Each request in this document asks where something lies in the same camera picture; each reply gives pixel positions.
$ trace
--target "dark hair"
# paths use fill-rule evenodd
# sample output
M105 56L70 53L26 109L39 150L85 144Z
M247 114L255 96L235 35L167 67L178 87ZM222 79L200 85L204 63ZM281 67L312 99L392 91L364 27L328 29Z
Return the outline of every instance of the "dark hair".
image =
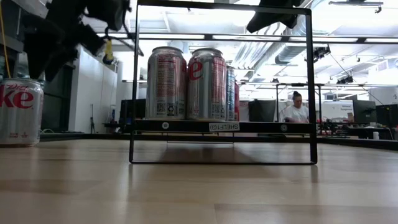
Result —
M293 92L293 98L292 98L292 99L295 100L296 97L301 97L301 94L298 93L297 91L294 91L294 92Z

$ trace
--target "silver can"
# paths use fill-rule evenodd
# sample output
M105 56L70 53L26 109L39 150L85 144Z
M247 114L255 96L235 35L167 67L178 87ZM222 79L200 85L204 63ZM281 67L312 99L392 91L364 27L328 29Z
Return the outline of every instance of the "silver can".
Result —
M231 66L226 67L226 119L235 121L235 74Z
M188 65L188 119L226 121L226 64L216 49L198 49Z
M185 119L187 61L174 47L157 47L148 60L146 119Z
M44 93L27 79L0 83L0 146L27 147L40 141Z

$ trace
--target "desk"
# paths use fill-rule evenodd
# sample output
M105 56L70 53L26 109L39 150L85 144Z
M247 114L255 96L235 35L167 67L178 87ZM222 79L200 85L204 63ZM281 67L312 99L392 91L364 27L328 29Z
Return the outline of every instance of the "desk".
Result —
M383 140L394 140L392 131L389 128L345 128L350 136L358 136L360 139L373 139L373 132L379 133Z

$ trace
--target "can lid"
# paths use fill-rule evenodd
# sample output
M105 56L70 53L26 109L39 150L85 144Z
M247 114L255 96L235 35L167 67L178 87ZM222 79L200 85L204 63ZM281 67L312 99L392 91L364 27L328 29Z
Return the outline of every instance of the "can lid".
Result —
M212 52L216 52L216 53L218 53L218 54L220 54L220 55L222 55L223 53L220 51L220 50L217 50L217 49L215 49L215 48L213 48L213 47L205 47L205 48L202 48L202 49L196 49L196 50L194 50L192 53L194 54L195 52L199 52L199 51L212 51Z
M176 48L176 47L169 47L169 46L155 47L155 48L152 50L152 52L155 52L156 50L162 50L162 49L176 50L176 51L179 51L179 52L183 53L182 50L180 50L180 49L178 49L178 48Z

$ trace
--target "computer monitor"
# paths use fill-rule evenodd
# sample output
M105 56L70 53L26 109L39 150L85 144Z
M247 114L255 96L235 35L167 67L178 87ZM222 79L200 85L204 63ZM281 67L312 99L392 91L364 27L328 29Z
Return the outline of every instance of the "computer monitor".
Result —
M146 99L136 99L136 118L145 118L146 110ZM122 100L120 107L120 119L119 123L124 122L126 118L126 123L131 124L132 118L132 100Z
M253 122L274 122L275 100L254 100L249 102L249 120Z
M376 106L377 122L389 128L398 126L398 105Z
M374 101L353 100L353 105L355 122L377 122L376 103Z

